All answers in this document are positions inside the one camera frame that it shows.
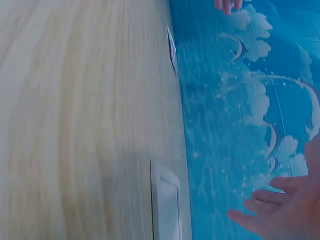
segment fingertip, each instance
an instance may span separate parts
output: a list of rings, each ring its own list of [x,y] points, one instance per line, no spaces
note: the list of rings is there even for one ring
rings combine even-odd
[[[235,3],[234,3],[234,7],[236,9],[241,9],[242,7],[242,0],[236,0]]]
[[[278,183],[279,183],[279,177],[275,177],[275,178],[271,179],[271,181],[270,181],[269,184],[270,184],[271,187],[274,187],[274,186],[276,186]]]
[[[216,9],[222,10],[222,0],[215,0],[214,5]]]
[[[253,193],[252,193],[252,197],[254,199],[257,199],[257,197],[260,195],[260,193],[262,192],[263,190],[255,190]]]
[[[234,219],[235,217],[239,216],[240,215],[240,211],[238,210],[235,210],[235,209],[230,209],[226,212],[226,215],[231,218],[231,219]]]

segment palm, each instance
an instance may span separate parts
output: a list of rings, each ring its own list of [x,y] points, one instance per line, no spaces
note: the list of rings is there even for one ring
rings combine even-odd
[[[308,175],[277,177],[270,185],[284,193],[258,190],[245,201],[247,209],[256,216],[231,210],[228,216],[244,228],[267,240],[318,239],[320,226],[320,137],[305,147]]]

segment light wood grain surface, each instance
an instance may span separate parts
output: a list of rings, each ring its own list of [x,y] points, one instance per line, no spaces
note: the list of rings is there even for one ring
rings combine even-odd
[[[179,177],[168,0],[0,0],[0,239],[151,240],[150,160]]]

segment wall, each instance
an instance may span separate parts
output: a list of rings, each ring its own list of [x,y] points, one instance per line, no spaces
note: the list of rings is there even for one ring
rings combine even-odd
[[[226,212],[277,176],[308,173],[320,129],[320,5],[171,0],[195,240],[260,239]]]
[[[181,180],[161,0],[0,0],[0,237],[152,239],[150,159]]]

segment white cloud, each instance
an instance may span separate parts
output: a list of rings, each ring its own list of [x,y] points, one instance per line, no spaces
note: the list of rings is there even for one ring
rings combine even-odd
[[[312,73],[310,70],[310,64],[312,63],[312,59],[310,58],[309,52],[304,50],[299,44],[297,44],[299,48],[299,55],[300,55],[300,75],[301,80],[308,84],[314,84],[312,80]]]
[[[259,39],[256,41],[256,45],[249,49],[245,57],[252,62],[256,62],[259,58],[265,58],[271,51],[271,46],[265,41]]]
[[[291,170],[293,176],[303,176],[308,174],[307,163],[305,156],[302,153],[290,158]]]

